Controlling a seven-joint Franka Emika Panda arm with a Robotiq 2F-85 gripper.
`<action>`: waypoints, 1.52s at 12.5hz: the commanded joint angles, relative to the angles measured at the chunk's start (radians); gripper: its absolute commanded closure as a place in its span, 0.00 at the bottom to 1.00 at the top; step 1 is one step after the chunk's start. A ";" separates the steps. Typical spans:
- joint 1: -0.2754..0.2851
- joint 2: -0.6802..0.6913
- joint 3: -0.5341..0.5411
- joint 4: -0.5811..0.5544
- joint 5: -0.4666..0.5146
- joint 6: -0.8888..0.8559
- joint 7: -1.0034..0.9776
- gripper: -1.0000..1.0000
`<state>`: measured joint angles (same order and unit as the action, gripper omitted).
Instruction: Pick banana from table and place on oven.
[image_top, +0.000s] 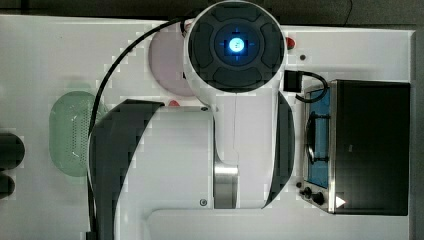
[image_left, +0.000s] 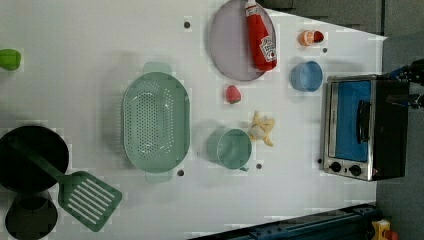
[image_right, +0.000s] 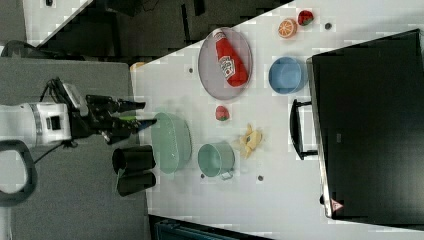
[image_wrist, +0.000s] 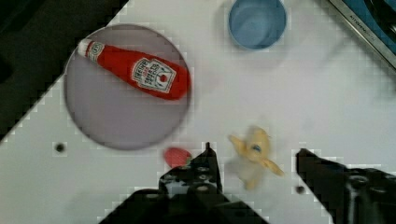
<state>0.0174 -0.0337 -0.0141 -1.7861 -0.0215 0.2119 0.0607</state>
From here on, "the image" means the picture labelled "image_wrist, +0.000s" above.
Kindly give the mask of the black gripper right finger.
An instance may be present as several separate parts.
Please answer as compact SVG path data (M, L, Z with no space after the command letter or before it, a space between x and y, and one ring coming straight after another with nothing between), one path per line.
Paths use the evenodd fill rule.
M333 224L396 224L394 175L375 168L348 168L306 148L296 154L296 172Z

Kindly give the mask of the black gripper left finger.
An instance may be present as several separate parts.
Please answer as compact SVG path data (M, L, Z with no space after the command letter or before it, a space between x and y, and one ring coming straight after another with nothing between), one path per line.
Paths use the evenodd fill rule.
M209 144L188 164L171 169L156 189L134 192L99 224L268 224L222 192L217 154Z

